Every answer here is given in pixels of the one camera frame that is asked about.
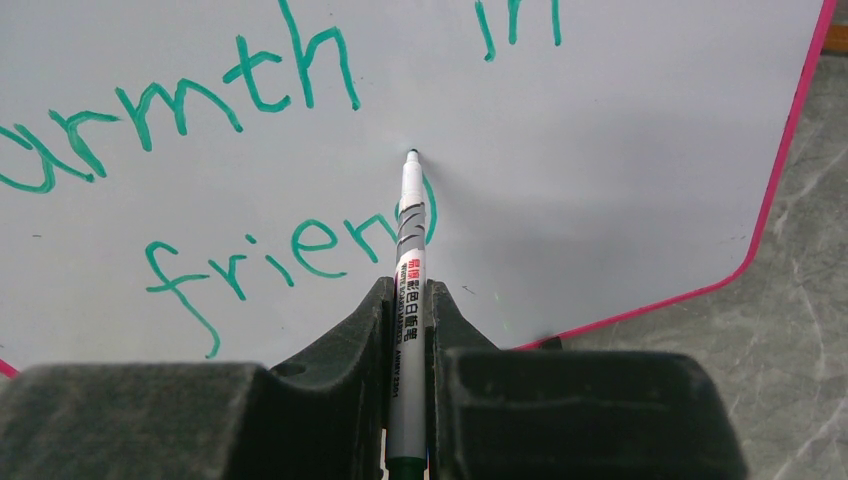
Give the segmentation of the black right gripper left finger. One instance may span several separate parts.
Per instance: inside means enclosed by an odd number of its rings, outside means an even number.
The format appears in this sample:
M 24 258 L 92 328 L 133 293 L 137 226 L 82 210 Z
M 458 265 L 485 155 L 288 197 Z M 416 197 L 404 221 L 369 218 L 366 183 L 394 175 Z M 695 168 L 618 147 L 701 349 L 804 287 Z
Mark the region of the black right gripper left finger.
M 393 286 L 284 362 L 50 364 L 1 394 L 5 479 L 379 479 Z

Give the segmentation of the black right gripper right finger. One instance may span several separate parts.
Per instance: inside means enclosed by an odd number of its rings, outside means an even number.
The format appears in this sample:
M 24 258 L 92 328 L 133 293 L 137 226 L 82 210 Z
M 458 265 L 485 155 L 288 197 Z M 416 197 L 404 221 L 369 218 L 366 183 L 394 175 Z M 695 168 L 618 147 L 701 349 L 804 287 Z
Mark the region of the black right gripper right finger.
M 434 479 L 744 479 L 717 387 L 673 352 L 502 350 L 425 300 Z

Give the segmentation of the green white marker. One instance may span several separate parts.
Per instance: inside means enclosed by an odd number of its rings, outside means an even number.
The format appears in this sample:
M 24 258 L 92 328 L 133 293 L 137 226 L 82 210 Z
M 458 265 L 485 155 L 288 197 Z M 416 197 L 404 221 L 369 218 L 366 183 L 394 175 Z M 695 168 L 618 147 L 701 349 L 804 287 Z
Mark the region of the green white marker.
M 422 479 L 427 467 L 423 296 L 426 205 L 417 150 L 407 153 L 398 204 L 391 389 L 385 447 L 390 480 Z

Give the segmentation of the pink-framed whiteboard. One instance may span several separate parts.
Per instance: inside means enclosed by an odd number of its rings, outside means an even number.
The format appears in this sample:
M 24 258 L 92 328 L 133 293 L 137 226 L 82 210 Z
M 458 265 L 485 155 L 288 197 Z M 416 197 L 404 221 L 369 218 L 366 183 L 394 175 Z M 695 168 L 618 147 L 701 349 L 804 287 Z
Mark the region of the pink-framed whiteboard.
M 394 267 L 517 347 L 738 276 L 831 1 L 5 1 L 1 368 L 273 364 Z

